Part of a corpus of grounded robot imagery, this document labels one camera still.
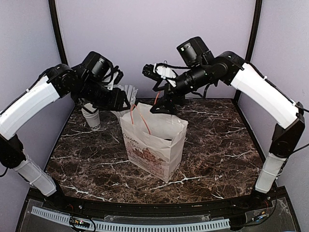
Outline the white paper takeout bag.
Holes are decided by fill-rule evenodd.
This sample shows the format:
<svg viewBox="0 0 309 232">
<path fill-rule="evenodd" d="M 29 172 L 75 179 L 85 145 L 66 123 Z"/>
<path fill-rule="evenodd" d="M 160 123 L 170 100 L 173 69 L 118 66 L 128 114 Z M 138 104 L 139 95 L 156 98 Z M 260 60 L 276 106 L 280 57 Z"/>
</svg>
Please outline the white paper takeout bag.
<svg viewBox="0 0 309 232">
<path fill-rule="evenodd" d="M 188 121 L 175 115 L 152 114 L 151 108 L 149 104 L 133 104 L 120 117 L 123 139 L 130 162 L 168 182 L 182 160 Z"/>
</svg>

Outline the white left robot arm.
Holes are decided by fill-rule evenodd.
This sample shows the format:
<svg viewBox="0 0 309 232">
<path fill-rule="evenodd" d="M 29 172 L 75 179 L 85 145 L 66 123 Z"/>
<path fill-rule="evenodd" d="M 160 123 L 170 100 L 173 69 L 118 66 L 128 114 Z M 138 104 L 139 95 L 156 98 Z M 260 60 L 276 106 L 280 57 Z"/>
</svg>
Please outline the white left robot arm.
<svg viewBox="0 0 309 232">
<path fill-rule="evenodd" d="M 68 207 L 60 186 L 25 154 L 17 131 L 39 111 L 70 94 L 100 110 L 123 111 L 130 108 L 126 93 L 118 87 L 123 72 L 103 64 L 94 67 L 59 64 L 45 70 L 38 80 L 0 113 L 0 162 L 36 187 L 58 211 Z"/>
</svg>

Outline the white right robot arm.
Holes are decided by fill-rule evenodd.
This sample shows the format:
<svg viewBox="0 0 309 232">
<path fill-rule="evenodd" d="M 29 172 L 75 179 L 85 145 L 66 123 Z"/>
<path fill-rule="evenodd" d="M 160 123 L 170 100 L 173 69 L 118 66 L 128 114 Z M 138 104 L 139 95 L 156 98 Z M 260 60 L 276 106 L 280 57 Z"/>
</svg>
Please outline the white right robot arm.
<svg viewBox="0 0 309 232">
<path fill-rule="evenodd" d="M 217 57 L 203 53 L 188 64 L 181 75 L 175 67 L 165 64 L 146 64 L 142 74 L 156 82 L 153 90 L 164 95 L 150 109 L 153 114 L 177 113 L 175 103 L 188 93 L 223 82 L 244 93 L 262 107 L 276 121 L 268 156 L 255 183 L 255 192 L 247 198 L 246 205 L 256 210 L 265 202 L 265 195 L 280 175 L 288 158 L 294 153 L 303 131 L 305 119 L 300 102 L 295 102 L 281 92 L 250 62 L 231 51 Z"/>
</svg>

